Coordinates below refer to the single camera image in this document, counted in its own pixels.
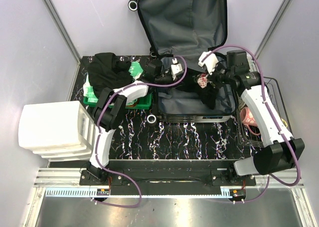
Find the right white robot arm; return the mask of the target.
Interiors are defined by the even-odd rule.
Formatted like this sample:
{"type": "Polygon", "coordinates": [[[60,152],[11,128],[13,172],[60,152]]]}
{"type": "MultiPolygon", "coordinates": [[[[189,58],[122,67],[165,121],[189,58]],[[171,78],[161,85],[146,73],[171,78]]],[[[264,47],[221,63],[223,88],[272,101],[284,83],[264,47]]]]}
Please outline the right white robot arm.
{"type": "Polygon", "coordinates": [[[218,84],[231,85],[251,111],[262,137],[262,150],[253,157],[236,161],[234,168],[226,173],[228,183],[238,185],[245,175],[271,175],[291,168],[296,168],[300,176],[298,160],[305,144],[283,124],[270,100],[263,75],[259,72],[237,74],[223,70],[213,72],[209,79],[218,84]]]}

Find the black drawstring garment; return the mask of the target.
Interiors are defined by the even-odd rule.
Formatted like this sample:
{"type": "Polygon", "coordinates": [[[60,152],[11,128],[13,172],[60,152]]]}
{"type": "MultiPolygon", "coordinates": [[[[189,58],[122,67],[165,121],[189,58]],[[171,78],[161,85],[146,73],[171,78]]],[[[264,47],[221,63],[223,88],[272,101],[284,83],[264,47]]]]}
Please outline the black drawstring garment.
{"type": "Polygon", "coordinates": [[[130,61],[122,61],[114,53],[97,53],[88,65],[88,77],[94,94],[100,97],[103,89],[118,89],[133,82],[130,61]]]}

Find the teal green garment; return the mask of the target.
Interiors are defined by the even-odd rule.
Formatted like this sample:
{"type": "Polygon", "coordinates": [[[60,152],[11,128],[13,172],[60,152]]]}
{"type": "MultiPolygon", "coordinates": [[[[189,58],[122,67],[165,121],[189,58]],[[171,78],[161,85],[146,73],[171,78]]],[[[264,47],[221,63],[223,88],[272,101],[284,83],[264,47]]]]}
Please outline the teal green garment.
{"type": "Polygon", "coordinates": [[[89,64],[86,81],[83,85],[84,97],[97,103],[105,88],[119,89],[133,83],[142,75],[141,65],[134,61],[94,61],[89,64]]]}

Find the black floral print garment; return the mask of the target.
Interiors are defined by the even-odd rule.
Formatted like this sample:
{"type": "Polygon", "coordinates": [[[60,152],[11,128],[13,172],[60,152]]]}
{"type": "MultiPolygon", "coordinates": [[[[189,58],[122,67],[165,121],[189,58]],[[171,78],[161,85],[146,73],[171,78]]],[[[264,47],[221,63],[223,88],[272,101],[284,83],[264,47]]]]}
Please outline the black floral print garment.
{"type": "Polygon", "coordinates": [[[186,75],[180,84],[176,86],[176,89],[184,92],[196,93],[203,104],[210,109],[214,109],[219,90],[210,83],[208,83],[205,87],[201,87],[197,81],[203,77],[202,75],[205,76],[204,73],[192,71],[190,74],[186,75]]]}

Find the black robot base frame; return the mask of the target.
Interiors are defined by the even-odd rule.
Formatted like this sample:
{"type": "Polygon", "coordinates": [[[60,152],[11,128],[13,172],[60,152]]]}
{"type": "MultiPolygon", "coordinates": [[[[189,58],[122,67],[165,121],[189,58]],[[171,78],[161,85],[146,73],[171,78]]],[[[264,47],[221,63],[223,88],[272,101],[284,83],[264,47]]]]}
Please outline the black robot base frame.
{"type": "Polygon", "coordinates": [[[221,188],[256,186],[252,176],[236,176],[232,160],[111,160],[109,172],[90,164],[81,171],[79,184],[123,193],[172,192],[207,194],[221,188]]]}

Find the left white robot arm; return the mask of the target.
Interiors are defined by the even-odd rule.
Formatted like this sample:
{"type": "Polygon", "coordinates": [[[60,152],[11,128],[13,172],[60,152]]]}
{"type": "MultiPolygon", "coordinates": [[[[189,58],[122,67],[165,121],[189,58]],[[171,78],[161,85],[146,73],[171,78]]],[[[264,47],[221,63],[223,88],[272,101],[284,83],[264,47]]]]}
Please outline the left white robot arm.
{"type": "Polygon", "coordinates": [[[140,80],[118,88],[106,87],[100,93],[98,102],[93,110],[97,136],[90,164],[95,169],[90,174],[90,179],[97,185],[107,181],[107,172],[102,170],[109,164],[109,152],[115,130],[121,124],[128,102],[147,96],[149,87],[172,87],[170,83],[147,83],[140,80]]]}

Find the space astronaut hard-shell suitcase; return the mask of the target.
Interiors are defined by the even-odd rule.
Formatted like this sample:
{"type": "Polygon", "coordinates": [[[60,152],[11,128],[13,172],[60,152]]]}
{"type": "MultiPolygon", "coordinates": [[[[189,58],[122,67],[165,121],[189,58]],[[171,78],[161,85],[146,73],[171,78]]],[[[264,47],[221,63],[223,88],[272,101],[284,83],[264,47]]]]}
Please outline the space astronaut hard-shell suitcase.
{"type": "MultiPolygon", "coordinates": [[[[208,80],[212,72],[198,62],[226,42],[227,0],[129,0],[128,8],[138,13],[151,45],[150,54],[160,59],[163,73],[170,73],[173,58],[178,56],[186,74],[205,74],[197,81],[201,87],[214,85],[208,80]]],[[[214,109],[203,104],[196,93],[177,90],[176,86],[159,87],[155,94],[165,122],[226,122],[237,108],[230,85],[214,85],[219,90],[214,109]]]]}

